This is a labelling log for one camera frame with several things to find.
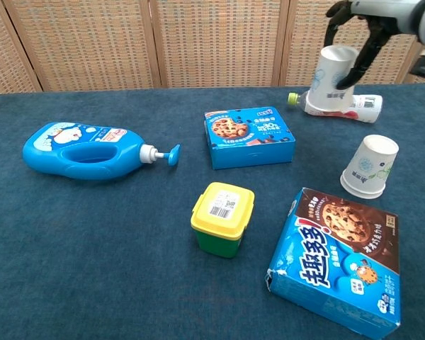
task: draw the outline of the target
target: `table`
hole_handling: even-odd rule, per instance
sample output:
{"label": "table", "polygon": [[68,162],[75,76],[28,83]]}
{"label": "table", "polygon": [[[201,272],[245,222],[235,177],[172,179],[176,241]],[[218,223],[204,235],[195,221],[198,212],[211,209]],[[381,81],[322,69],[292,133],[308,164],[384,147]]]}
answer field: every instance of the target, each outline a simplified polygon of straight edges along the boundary
{"label": "table", "polygon": [[[375,124],[289,108],[306,88],[147,89],[0,95],[0,339],[363,339],[266,289],[295,194],[314,188],[399,215],[402,326],[425,339],[425,84],[360,85],[380,94]],[[214,171],[203,113],[274,106],[296,137],[289,164]],[[127,128],[164,160],[124,178],[76,181],[29,169],[22,146],[50,121]],[[339,176],[366,135],[399,144],[383,195],[349,195]],[[192,208],[212,181],[255,192],[236,258],[202,252]]]}

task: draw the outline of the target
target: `barcode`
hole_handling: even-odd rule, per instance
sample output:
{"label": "barcode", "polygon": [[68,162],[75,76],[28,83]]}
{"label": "barcode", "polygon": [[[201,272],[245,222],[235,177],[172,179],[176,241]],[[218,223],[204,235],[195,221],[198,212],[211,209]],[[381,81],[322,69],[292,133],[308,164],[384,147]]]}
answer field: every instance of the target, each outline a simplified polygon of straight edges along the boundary
{"label": "barcode", "polygon": [[224,209],[221,207],[212,207],[210,214],[221,218],[227,218],[230,211],[231,210]]}
{"label": "barcode", "polygon": [[363,104],[364,108],[374,108],[375,107],[375,98],[374,97],[366,97],[365,103]]}

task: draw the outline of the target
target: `blue detergent bottle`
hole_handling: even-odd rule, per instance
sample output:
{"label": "blue detergent bottle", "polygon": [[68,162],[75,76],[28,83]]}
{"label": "blue detergent bottle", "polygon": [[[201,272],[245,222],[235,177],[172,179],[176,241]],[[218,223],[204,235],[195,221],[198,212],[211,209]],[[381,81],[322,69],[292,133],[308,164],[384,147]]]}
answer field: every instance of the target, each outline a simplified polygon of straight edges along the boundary
{"label": "blue detergent bottle", "polygon": [[23,147],[23,160],[32,169],[72,179],[105,180],[124,176],[158,158],[178,163],[181,146],[158,152],[136,133],[81,123],[49,123]]}

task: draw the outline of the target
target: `white paper cup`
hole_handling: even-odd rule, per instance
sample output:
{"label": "white paper cup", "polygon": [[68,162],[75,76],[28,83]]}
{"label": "white paper cup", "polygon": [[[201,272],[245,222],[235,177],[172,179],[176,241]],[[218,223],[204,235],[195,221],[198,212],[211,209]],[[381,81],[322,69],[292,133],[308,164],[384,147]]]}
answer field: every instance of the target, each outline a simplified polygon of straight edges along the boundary
{"label": "white paper cup", "polygon": [[308,99],[321,111],[342,111],[353,103],[354,86],[337,90],[336,85],[351,70],[359,52],[343,45],[324,47],[319,56]]}
{"label": "white paper cup", "polygon": [[398,149],[397,143],[388,137],[365,136],[340,176],[341,185],[360,198],[381,196]]}

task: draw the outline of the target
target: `pump nozzle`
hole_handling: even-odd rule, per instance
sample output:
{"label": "pump nozzle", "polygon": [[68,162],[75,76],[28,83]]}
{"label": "pump nozzle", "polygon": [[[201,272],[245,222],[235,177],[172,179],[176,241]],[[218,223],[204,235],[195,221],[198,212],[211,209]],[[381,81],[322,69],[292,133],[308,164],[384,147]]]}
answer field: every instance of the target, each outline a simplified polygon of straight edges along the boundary
{"label": "pump nozzle", "polygon": [[176,165],[178,163],[179,152],[181,151],[181,145],[176,145],[170,152],[162,153],[158,152],[157,149],[148,144],[143,144],[140,148],[140,161],[142,163],[152,163],[158,158],[165,158],[169,160],[169,166]]}

